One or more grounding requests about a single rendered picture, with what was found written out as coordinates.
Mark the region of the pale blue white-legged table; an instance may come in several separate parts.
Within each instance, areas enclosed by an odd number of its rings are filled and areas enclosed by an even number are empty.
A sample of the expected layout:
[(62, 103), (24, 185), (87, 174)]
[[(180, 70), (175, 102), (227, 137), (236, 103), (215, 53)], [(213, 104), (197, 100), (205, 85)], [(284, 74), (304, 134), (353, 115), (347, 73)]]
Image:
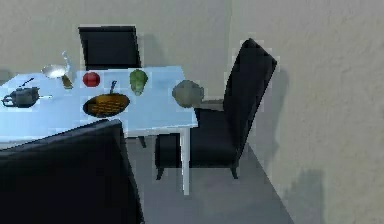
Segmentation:
[(137, 96), (130, 87), (129, 69), (99, 71), (100, 84), (87, 87), (84, 73), (79, 71), (71, 89), (58, 79), (41, 73), (19, 74), (0, 86), (0, 99), (21, 84), (38, 87), (43, 96), (30, 108), (11, 108), (0, 105), (0, 149), (20, 145), (95, 122), (95, 117), (83, 111), (84, 103), (109, 91), (116, 81), (115, 91), (128, 96), (130, 104), (116, 118), (123, 124), (124, 136), (150, 136), (178, 133), (181, 143), (182, 186), (189, 194), (190, 130), (198, 125), (191, 108), (180, 107), (172, 89), (184, 79), (179, 66), (146, 67), (147, 83)]

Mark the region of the black dining chair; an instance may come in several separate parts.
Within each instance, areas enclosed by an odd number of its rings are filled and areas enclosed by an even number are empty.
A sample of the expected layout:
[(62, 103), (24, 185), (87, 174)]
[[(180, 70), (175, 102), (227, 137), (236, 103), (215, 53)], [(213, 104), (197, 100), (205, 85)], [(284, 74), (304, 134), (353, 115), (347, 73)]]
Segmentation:
[(134, 26), (79, 27), (78, 30), (87, 72), (141, 67)]
[(0, 224), (145, 224), (122, 122), (0, 150)]
[(221, 111), (197, 108), (190, 130), (191, 168), (228, 168), (237, 174), (255, 114), (277, 61), (255, 40), (246, 40), (227, 80)]

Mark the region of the green lettuce head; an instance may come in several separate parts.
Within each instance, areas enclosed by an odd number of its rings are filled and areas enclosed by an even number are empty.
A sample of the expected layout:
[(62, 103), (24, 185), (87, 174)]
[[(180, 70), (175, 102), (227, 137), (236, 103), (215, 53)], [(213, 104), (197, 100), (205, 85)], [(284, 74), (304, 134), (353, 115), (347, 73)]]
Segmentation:
[(140, 69), (136, 69), (130, 73), (131, 90), (136, 96), (140, 96), (142, 94), (147, 80), (147, 74)]

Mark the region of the black pan with orange inside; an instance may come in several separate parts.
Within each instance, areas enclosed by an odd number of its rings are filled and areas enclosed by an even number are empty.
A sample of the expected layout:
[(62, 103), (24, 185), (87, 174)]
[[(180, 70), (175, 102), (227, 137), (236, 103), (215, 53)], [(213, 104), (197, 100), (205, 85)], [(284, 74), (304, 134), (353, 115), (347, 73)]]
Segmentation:
[(83, 105), (83, 111), (96, 118), (112, 117), (123, 112), (130, 100), (126, 95), (114, 92), (116, 84), (117, 81), (113, 80), (107, 94), (97, 95), (89, 99)]

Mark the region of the red apple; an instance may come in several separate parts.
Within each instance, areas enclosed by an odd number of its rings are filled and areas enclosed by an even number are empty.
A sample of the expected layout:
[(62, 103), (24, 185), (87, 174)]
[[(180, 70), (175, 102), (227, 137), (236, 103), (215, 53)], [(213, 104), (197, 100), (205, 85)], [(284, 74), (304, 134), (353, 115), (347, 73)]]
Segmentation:
[(96, 87), (100, 84), (100, 76), (96, 72), (87, 72), (83, 75), (83, 83), (87, 87)]

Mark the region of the dark grey kettle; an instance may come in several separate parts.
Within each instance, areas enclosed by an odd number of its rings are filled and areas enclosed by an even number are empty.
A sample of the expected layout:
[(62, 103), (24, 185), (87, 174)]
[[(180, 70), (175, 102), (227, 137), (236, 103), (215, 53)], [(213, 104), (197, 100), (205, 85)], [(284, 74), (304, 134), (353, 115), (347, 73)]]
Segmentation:
[(26, 84), (33, 81), (33, 78), (25, 81), (10, 94), (1, 100), (5, 107), (30, 108), (36, 104), (39, 99), (50, 99), (51, 95), (42, 96), (39, 94), (39, 87), (27, 87)]

